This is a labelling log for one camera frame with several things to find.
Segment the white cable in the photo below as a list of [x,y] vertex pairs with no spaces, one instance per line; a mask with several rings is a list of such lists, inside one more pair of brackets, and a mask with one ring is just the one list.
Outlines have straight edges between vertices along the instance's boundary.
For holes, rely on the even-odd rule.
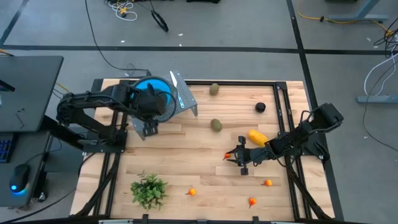
[[368,81],[368,78],[369,78],[370,74],[371,74],[371,73],[373,72],[373,70],[374,70],[375,68],[377,68],[378,66],[380,66],[380,65],[382,65],[382,64],[384,64],[384,63],[386,63],[386,62],[388,62],[388,61],[390,61],[390,60],[393,60],[393,62],[394,62],[394,71],[392,71],[392,73],[383,81],[383,83],[382,83],[382,85],[381,85],[381,89],[380,89],[380,91],[376,94],[376,96],[377,96],[378,94],[381,93],[381,91],[382,91],[383,88],[384,88],[384,83],[385,83],[385,82],[395,73],[395,71],[396,71],[395,57],[396,57],[397,55],[398,55],[398,54],[392,55],[392,57],[390,57],[389,59],[387,59],[387,60],[381,62],[381,63],[378,64],[378,65],[376,65],[375,67],[373,67],[373,68],[371,69],[371,71],[368,73],[368,75],[366,75],[365,82],[363,83],[363,90],[365,91],[366,96],[368,96],[368,92],[366,91],[366,82]]
[[[133,3],[131,3],[131,2],[122,2],[122,3],[120,3],[120,4],[123,4],[123,5],[124,5],[123,7],[127,8],[127,9],[132,9],[132,8],[134,7]],[[121,12],[121,10],[118,8],[118,4],[117,4],[117,3],[111,4],[111,3],[108,1],[108,5],[111,6],[111,8],[113,9],[113,11],[115,11],[115,15],[116,15],[116,17],[118,17],[119,19],[122,19],[122,20],[124,20],[124,21],[135,21],[135,20],[138,18],[137,13],[127,11],[127,12],[125,12],[125,14],[131,13],[131,14],[136,15],[136,17],[135,17],[134,19],[125,19],[125,18],[123,18],[123,17],[121,17],[121,16],[118,15],[118,13]]]

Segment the black robot clamp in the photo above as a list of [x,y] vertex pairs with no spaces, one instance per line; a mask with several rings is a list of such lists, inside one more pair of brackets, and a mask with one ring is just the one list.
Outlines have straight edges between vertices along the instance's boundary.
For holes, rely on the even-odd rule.
[[[294,161],[303,154],[304,150],[306,150],[306,152],[313,151],[313,149],[308,150],[307,147],[317,147],[318,150],[322,151],[323,153],[322,158],[327,160],[327,150],[322,148],[317,142],[314,142],[311,146],[309,146],[308,139],[314,134],[328,133],[336,129],[341,125],[344,118],[332,104],[328,103],[315,108],[311,112],[307,111],[309,112],[309,116],[307,119],[302,120],[304,112],[301,114],[300,123],[293,131],[283,133],[277,138],[265,142],[265,147],[246,149],[246,138],[244,136],[239,136],[238,140],[240,145],[237,145],[232,151],[227,152],[227,154],[233,154],[235,159],[228,159],[228,161],[234,162],[238,166],[243,167],[241,169],[241,175],[248,175],[249,172],[246,166],[248,163],[253,162],[254,166],[256,167],[257,165],[261,164],[262,161],[270,159],[278,160],[278,158],[285,155],[293,156]],[[287,168],[289,177],[295,182],[302,195],[306,198],[315,215],[319,219],[331,219],[322,211],[322,209],[309,194],[308,190],[300,181],[296,172],[293,170],[292,164],[293,162],[290,162],[290,164],[281,165]]]

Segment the keyboard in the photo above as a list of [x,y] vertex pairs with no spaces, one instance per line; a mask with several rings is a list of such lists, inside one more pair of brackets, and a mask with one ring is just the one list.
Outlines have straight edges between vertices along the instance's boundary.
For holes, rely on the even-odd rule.
[[7,163],[16,145],[17,136],[12,133],[0,133],[0,163]]

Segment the green plant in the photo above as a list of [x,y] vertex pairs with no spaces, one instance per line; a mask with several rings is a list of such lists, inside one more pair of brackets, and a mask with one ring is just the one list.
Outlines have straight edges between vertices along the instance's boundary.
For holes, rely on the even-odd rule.
[[156,178],[155,174],[147,175],[145,171],[138,176],[141,178],[140,182],[133,182],[130,188],[134,196],[132,202],[138,202],[139,206],[147,211],[156,206],[159,206],[160,210],[163,206],[161,200],[168,197],[165,194],[165,186],[168,183]]

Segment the small orange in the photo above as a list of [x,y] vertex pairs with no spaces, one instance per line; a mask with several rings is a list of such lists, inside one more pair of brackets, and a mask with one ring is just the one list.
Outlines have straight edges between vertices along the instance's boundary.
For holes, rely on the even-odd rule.
[[256,204],[256,203],[257,203],[257,200],[256,200],[255,198],[249,198],[249,208],[250,208],[252,205]]
[[185,194],[185,195],[191,195],[191,196],[194,196],[194,195],[196,195],[196,194],[197,194],[197,191],[196,191],[195,189],[189,189],[188,193],[187,193],[187,194]]
[[225,155],[224,155],[224,159],[228,159],[228,158],[230,158],[231,157],[231,154],[228,154],[228,153],[226,153]]
[[270,187],[270,186],[272,186],[272,181],[268,179],[268,180],[264,181],[264,184],[261,184],[261,185],[265,185],[267,187]]

